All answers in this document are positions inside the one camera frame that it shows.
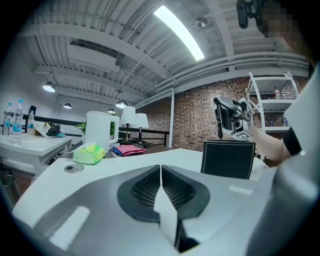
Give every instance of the white table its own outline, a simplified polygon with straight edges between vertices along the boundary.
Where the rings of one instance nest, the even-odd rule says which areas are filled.
[[[85,165],[83,171],[67,173],[64,167],[72,159],[59,158],[22,195],[13,209],[13,215],[34,227],[50,208],[58,204],[84,185],[133,169],[152,165],[172,165],[194,172],[200,172],[202,152],[175,149],[165,152],[102,159],[96,165]],[[254,158],[250,180],[259,180],[263,169],[268,168],[261,160]]]
[[[14,145],[11,138],[0,136],[0,157],[33,166],[37,177],[45,170],[45,162],[71,147],[72,137],[44,138],[22,133],[22,145]]]

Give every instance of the table lamp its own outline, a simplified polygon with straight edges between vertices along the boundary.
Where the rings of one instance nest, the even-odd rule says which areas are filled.
[[[138,113],[138,114],[135,114],[135,119],[136,119],[136,122],[135,122],[135,125],[133,127],[140,128],[139,139],[138,139],[138,141],[136,143],[139,144],[139,145],[143,145],[144,141],[142,140],[141,129],[142,128],[149,128],[148,118],[147,118],[146,114]]]
[[[120,118],[120,124],[126,125],[126,137],[125,137],[125,145],[132,144],[128,139],[128,129],[129,125],[136,124],[136,109],[133,106],[125,106]]]

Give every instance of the kettle handle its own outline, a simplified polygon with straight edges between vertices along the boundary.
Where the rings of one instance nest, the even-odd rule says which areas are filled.
[[[119,138],[119,122],[120,118],[119,116],[111,116],[111,122],[114,122],[114,139],[110,140],[110,145],[117,143],[118,138]]]

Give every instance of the blue label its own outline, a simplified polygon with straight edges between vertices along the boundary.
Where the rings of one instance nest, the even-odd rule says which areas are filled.
[[[21,133],[21,127],[22,127],[22,123],[20,122],[15,122],[13,124],[13,132],[14,133]]]

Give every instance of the pink towel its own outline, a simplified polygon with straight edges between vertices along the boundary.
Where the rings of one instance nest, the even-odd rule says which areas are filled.
[[[121,146],[117,146],[116,149],[119,150],[121,154],[124,156],[137,154],[137,153],[145,153],[147,151],[144,148],[138,148],[134,145],[121,145]]]

